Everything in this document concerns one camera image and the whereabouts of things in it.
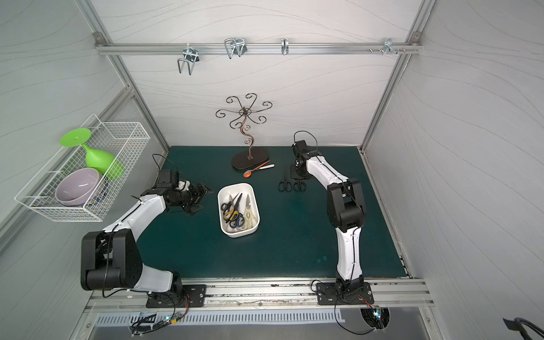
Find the white plastic tray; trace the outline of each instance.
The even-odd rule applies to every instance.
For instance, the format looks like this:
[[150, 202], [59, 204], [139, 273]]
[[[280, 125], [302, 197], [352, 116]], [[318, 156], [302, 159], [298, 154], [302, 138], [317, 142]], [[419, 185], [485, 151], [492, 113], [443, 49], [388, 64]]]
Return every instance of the white plastic tray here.
[[[225, 220], [223, 219], [223, 211], [221, 211], [221, 204], [228, 202], [229, 195], [232, 195], [232, 197], [234, 197], [238, 193], [242, 193], [242, 199], [240, 200], [240, 205], [238, 206], [238, 212], [240, 214], [245, 213], [245, 202], [246, 202], [247, 196], [249, 195], [249, 199], [251, 203], [250, 204], [251, 214], [257, 220], [255, 225], [253, 225], [251, 229], [235, 231], [235, 229], [231, 228], [227, 223], [225, 223]], [[238, 184], [233, 184], [231, 186], [222, 188], [221, 190], [219, 190], [217, 194], [217, 204], [219, 209], [219, 225], [223, 233], [225, 233], [227, 236], [240, 237], [240, 236], [252, 234], [255, 231], [257, 231], [259, 222], [261, 222], [261, 216], [259, 215], [259, 209], [257, 208], [257, 200], [255, 199], [255, 193], [251, 185], [247, 183], [238, 183]]]

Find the aluminum rail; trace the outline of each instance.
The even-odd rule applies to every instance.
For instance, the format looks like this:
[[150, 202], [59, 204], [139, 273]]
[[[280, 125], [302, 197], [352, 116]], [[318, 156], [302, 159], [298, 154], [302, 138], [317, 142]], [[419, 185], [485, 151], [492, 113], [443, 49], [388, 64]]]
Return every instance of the aluminum rail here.
[[[245, 44], [248, 48], [244, 55], [282, 54], [281, 43]], [[190, 44], [199, 55], [227, 55], [224, 44]], [[96, 46], [102, 55], [182, 55], [187, 44], [105, 44]], [[384, 44], [321, 44], [289, 43], [289, 54], [377, 54], [381, 55]], [[419, 54], [421, 45], [393, 43], [391, 48], [396, 54]]]
[[[311, 278], [262, 279], [187, 279], [186, 285], [206, 284], [204, 307], [198, 310], [330, 308], [317, 304], [317, 294], [310, 289]], [[334, 279], [320, 279], [334, 282]], [[367, 279], [375, 304], [381, 307], [432, 307], [434, 302], [421, 279]], [[86, 312], [144, 311], [147, 295], [119, 292], [104, 299], [92, 293]], [[342, 308], [361, 308], [342, 305]]]

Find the black cable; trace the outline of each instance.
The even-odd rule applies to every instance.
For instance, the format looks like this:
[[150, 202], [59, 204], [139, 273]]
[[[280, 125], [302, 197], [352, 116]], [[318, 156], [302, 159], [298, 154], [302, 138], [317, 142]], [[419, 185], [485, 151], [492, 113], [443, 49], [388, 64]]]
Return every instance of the black cable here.
[[[353, 244], [353, 266], [351, 267], [351, 275], [349, 277], [349, 281], [351, 282], [351, 279], [353, 279], [353, 271], [355, 270], [355, 231], [357, 230], [357, 228], [355, 228], [353, 230], [353, 234], [351, 235], [351, 242]], [[369, 334], [370, 332], [372, 332], [373, 330], [375, 330], [375, 328], [371, 328], [367, 331], [364, 331], [364, 332], [361, 332], [361, 333], [357, 333], [357, 332], [353, 332], [353, 331], [350, 331], [349, 329], [347, 329], [346, 327], [342, 326], [340, 324], [340, 322], [338, 322], [338, 318], [336, 317], [336, 304], [338, 303], [338, 300], [341, 299], [341, 295], [343, 296], [345, 293], [346, 293], [346, 290], [348, 290], [348, 288], [344, 289], [344, 291], [340, 294], [337, 294], [336, 295], [336, 301], [335, 301], [335, 310], [334, 310], [334, 313], [335, 313], [335, 321], [336, 323], [338, 324], [338, 326], [342, 327], [344, 330], [347, 330], [348, 332], [352, 333], [352, 334], [355, 334], [355, 335], [365, 335], [365, 334]]]
[[150, 316], [147, 316], [139, 321], [136, 321], [135, 323], [133, 323], [130, 327], [131, 331], [132, 331], [132, 334], [134, 334], [134, 331], [138, 331], [140, 334], [146, 334], [146, 333], [151, 333], [151, 332], [155, 332], [156, 330], [159, 330], [161, 328], [164, 328], [166, 326], [168, 326], [170, 324], [170, 322], [172, 322], [172, 320], [174, 319], [174, 315], [176, 314], [176, 303], [174, 302], [174, 299], [168, 295], [168, 294], [164, 294], [164, 293], [160, 293], [160, 292], [156, 292], [156, 294], [161, 294], [161, 295], [164, 295], [166, 296], [167, 298], [170, 299], [170, 301], [172, 301], [172, 305], [174, 307], [174, 311], [172, 312], [172, 316], [170, 317], [170, 319], [167, 321], [167, 320], [161, 320], [159, 321], [157, 324], [154, 324], [154, 326], [157, 326], [156, 328], [153, 328], [153, 329], [149, 329], [149, 330], [141, 330], [141, 329], [138, 329], [141, 325], [142, 322], [144, 322], [145, 320], [148, 320], [150, 318], [152, 318], [153, 316], [156, 316], [157, 314], [152, 314]]
[[355, 335], [365, 335], [365, 334], [369, 334], [370, 332], [372, 332], [373, 330], [375, 330], [375, 328], [371, 328], [367, 331], [364, 331], [364, 332], [361, 332], [361, 333], [357, 333], [357, 332], [353, 332], [353, 331], [350, 331], [349, 329], [347, 329], [346, 327], [342, 326], [339, 322], [338, 322], [338, 319], [336, 318], [336, 303], [338, 303], [338, 297], [336, 298], [336, 301], [335, 301], [335, 320], [336, 320], [336, 323], [338, 324], [338, 326], [342, 327], [343, 329], [347, 330], [348, 332], [350, 332], [351, 334], [355, 334]]
[[504, 324], [506, 325], [506, 327], [509, 329], [509, 330], [512, 330], [512, 331], [517, 331], [520, 333], [521, 337], [524, 339], [524, 340], [533, 340], [533, 338], [531, 338], [531, 336], [529, 335], [529, 333], [527, 333], [527, 330], [525, 330], [525, 328], [523, 327], [523, 325], [525, 326], [528, 326], [529, 328], [531, 328], [538, 336], [544, 338], [544, 330], [540, 327], [538, 327], [537, 325], [535, 325], [534, 323], [532, 323], [531, 321], [529, 320], [526, 320], [526, 319], [523, 319], [523, 318], [515, 318], [513, 321], [512, 320], [506, 320], [506, 319], [503, 319], [504, 321]]
[[113, 234], [114, 234], [114, 231], [115, 231], [115, 228], [117, 228], [119, 225], [116, 225], [113, 227], [112, 231], [111, 231], [111, 234], [109, 235], [109, 240], [108, 240], [108, 247], [106, 249], [107, 253], [106, 253], [106, 272], [104, 273], [104, 284], [102, 285], [102, 297], [103, 298], [109, 298], [110, 296], [112, 296], [113, 294], [117, 293], [117, 292], [120, 292], [122, 290], [125, 290], [125, 289], [118, 289], [116, 291], [114, 291], [113, 293], [109, 294], [109, 295], [105, 295], [104, 294], [104, 289], [106, 288], [106, 278], [108, 277], [108, 267], [109, 267], [109, 252], [111, 251], [111, 245], [112, 245], [112, 238], [113, 238]]
[[316, 136], [314, 136], [311, 132], [308, 132], [308, 131], [306, 131], [306, 130], [298, 130], [297, 132], [295, 132], [295, 133], [293, 134], [293, 144], [296, 143], [296, 141], [295, 141], [295, 135], [296, 135], [297, 133], [299, 133], [299, 132], [306, 132], [306, 133], [309, 133], [309, 134], [313, 137], [313, 139], [316, 140], [316, 150], [317, 150], [317, 138], [316, 138]]
[[313, 283], [316, 282], [316, 281], [319, 282], [319, 283], [323, 283], [323, 282], [321, 282], [321, 281], [319, 281], [319, 280], [313, 280], [313, 281], [310, 283], [310, 290], [313, 291], [314, 293], [322, 293], [322, 294], [324, 294], [324, 293], [323, 293], [322, 291], [320, 291], [320, 290], [313, 290], [313, 289], [312, 289]]
[[157, 167], [159, 168], [159, 170], [160, 170], [160, 166], [159, 166], [159, 163], [157, 163], [157, 160], [155, 159], [155, 156], [161, 156], [162, 158], [164, 158], [164, 159], [167, 160], [168, 162], [172, 163], [172, 164], [176, 167], [177, 172], [180, 171], [180, 170], [177, 168], [176, 163], [172, 162], [171, 160], [169, 160], [168, 158], [164, 157], [164, 156], [161, 155], [160, 153], [154, 153], [154, 154], [151, 155], [151, 157], [153, 157], [153, 160], [155, 161], [155, 164], [157, 165]]

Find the scissors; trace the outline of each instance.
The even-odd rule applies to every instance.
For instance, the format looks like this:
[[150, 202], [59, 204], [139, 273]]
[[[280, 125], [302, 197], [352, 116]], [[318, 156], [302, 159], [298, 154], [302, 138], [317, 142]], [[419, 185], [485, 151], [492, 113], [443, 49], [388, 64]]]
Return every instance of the scissors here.
[[231, 207], [234, 204], [234, 200], [236, 199], [236, 197], [238, 197], [238, 195], [240, 195], [240, 193], [236, 194], [236, 196], [234, 196], [234, 198], [232, 198], [232, 196], [229, 195], [228, 196], [228, 203], [223, 203], [221, 205], [221, 210], [223, 211], [223, 219], [225, 220], [225, 222], [230, 221], [230, 218], [233, 215], [234, 207], [232, 208], [232, 210], [231, 210]]
[[248, 221], [248, 223], [244, 223], [243, 227], [241, 227], [241, 230], [251, 229], [254, 225], [257, 224], [257, 219], [253, 217], [253, 214], [251, 214], [251, 202], [248, 198], [245, 200], [245, 212], [244, 212], [244, 219], [245, 221]]
[[283, 181], [280, 181], [280, 184], [277, 185], [277, 189], [279, 191], [291, 191], [293, 190], [293, 185], [291, 184], [291, 181], [284, 176]]
[[297, 180], [295, 184], [293, 184], [293, 190], [300, 191], [301, 193], [306, 191], [306, 183], [304, 183], [301, 180]]
[[242, 214], [238, 212], [238, 206], [240, 205], [241, 199], [242, 199], [242, 194], [240, 194], [240, 197], [236, 201], [236, 204], [234, 205], [234, 209], [225, 215], [225, 219], [228, 218], [230, 220], [231, 228], [238, 228], [244, 225], [245, 218], [242, 216]]

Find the wire basket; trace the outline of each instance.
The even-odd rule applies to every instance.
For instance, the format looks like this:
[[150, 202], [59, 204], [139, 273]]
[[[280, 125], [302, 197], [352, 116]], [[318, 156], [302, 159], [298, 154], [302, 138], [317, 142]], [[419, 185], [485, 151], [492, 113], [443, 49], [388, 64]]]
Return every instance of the wire basket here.
[[[113, 154], [115, 160], [124, 167], [121, 175], [117, 178], [102, 176], [95, 190], [82, 206], [63, 206], [55, 198], [57, 186], [72, 172], [87, 167], [86, 151], [82, 146], [75, 147], [72, 153], [66, 153], [67, 148], [63, 147], [15, 196], [17, 202], [52, 221], [102, 221], [150, 137], [138, 122], [102, 122], [96, 115], [89, 119], [97, 121], [97, 125], [88, 127], [92, 131], [92, 135], [86, 145], [91, 149], [104, 150]], [[116, 161], [112, 162], [108, 170], [119, 164]]]

